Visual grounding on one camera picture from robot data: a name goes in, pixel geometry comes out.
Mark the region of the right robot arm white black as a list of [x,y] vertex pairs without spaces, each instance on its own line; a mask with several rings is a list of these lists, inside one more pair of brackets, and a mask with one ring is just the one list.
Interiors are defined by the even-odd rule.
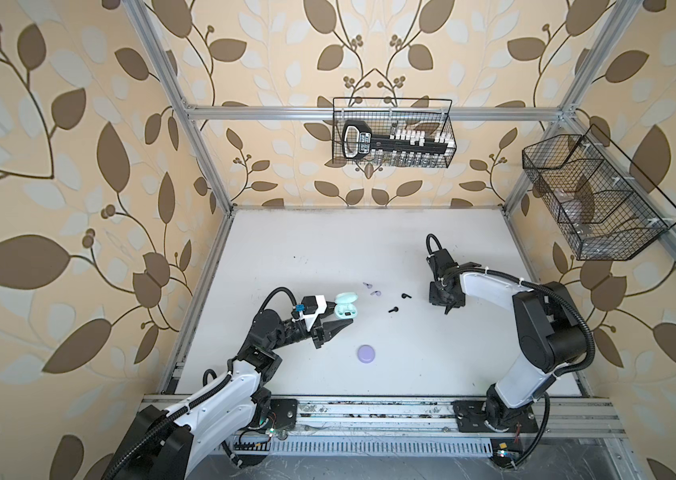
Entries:
[[478,263],[457,263],[432,233],[426,236],[427,264],[433,280],[429,302],[449,313],[470,298],[485,300],[513,315],[520,354],[480,407],[454,403],[461,429],[503,433],[532,412],[548,389],[570,373],[588,368],[596,356],[593,333],[559,282],[536,284]]

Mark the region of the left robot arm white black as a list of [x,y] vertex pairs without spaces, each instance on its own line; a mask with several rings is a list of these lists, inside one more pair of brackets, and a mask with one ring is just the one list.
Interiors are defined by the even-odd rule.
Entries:
[[353,323],[357,299],[345,292],[332,301],[323,295],[298,300],[290,289],[275,288],[225,373],[166,409],[138,412],[103,478],[184,479],[217,448],[229,452],[236,432],[272,425],[266,384],[282,363],[277,349],[304,340],[321,348]]

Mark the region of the mint green charging case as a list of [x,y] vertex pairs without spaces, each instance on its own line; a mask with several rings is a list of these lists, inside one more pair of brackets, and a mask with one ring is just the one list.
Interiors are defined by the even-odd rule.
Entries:
[[358,310],[355,302],[358,300],[358,295],[354,292],[343,292],[336,296],[334,315],[341,319],[354,319]]

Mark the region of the purple round earbud case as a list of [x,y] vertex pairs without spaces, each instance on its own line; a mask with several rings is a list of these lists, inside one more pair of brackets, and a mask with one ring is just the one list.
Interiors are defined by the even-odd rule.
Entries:
[[376,351],[371,345],[361,345],[357,349],[357,359],[363,364],[372,363],[376,358]]

